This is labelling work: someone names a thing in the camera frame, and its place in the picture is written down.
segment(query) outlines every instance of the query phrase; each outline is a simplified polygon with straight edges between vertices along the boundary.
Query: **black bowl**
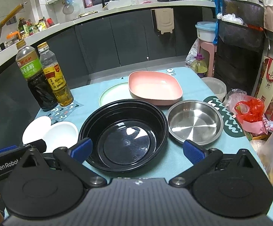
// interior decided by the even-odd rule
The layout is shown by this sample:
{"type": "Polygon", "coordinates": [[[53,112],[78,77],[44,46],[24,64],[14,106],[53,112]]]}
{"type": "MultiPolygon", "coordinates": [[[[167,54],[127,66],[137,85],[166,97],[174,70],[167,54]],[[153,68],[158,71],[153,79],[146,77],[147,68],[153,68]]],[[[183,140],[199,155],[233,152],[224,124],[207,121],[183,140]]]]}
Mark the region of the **black bowl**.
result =
{"type": "Polygon", "coordinates": [[[84,122],[79,140],[90,138],[93,152],[86,160],[104,171],[133,170],[152,160],[167,142],[163,112],[147,102],[119,100],[102,106],[84,122]]]}

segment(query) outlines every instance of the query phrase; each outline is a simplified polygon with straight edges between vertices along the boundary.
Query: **stainless steel bowl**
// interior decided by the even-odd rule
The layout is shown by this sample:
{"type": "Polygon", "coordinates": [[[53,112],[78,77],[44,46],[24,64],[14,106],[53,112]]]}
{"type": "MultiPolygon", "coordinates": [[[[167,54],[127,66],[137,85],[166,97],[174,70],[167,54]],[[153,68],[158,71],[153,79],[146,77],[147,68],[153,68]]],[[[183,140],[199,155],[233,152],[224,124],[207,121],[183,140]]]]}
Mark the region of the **stainless steel bowl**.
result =
{"type": "Polygon", "coordinates": [[[174,104],[166,114],[169,132],[179,142],[186,139],[198,145],[206,145],[217,138],[223,130],[223,119],[211,105],[186,100],[174,104]]]}

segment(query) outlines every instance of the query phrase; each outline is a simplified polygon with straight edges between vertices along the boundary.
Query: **white bucket with blue lid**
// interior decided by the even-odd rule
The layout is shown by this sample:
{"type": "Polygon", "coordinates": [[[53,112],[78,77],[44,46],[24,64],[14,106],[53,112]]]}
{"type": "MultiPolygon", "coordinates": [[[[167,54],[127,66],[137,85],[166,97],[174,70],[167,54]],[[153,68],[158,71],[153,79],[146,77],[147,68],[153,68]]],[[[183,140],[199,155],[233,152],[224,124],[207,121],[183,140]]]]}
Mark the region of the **white bucket with blue lid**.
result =
{"type": "Polygon", "coordinates": [[[197,37],[200,40],[206,41],[206,42],[213,42],[214,38],[216,36],[216,23],[215,22],[197,22],[195,25],[197,28],[197,37]]]}

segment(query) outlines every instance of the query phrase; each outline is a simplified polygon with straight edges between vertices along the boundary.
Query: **pink stool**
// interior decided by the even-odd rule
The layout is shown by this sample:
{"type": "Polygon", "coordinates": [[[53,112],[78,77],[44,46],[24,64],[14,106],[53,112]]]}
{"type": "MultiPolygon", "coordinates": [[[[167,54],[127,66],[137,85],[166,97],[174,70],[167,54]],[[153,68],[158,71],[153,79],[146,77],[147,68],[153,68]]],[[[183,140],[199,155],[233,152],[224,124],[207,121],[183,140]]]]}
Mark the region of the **pink stool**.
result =
{"type": "Polygon", "coordinates": [[[217,46],[215,46],[211,42],[205,42],[203,40],[198,39],[198,48],[197,53],[200,52],[200,48],[203,48],[204,50],[208,51],[210,54],[210,61],[209,61],[209,69],[208,69],[208,77],[212,77],[213,75],[213,67],[214,67],[214,56],[215,52],[217,52],[217,46]]]}

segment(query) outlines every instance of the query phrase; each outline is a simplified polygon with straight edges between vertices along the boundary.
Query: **pink square dish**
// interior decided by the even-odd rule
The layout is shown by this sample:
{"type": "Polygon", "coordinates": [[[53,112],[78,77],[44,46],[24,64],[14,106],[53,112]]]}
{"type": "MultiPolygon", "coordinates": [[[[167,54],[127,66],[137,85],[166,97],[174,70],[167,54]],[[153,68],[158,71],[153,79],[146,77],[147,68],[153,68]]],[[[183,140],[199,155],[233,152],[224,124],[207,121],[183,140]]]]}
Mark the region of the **pink square dish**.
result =
{"type": "Polygon", "coordinates": [[[128,77],[131,96],[153,105],[173,105],[179,102],[183,90],[171,75],[157,71],[135,71],[128,77]]]}

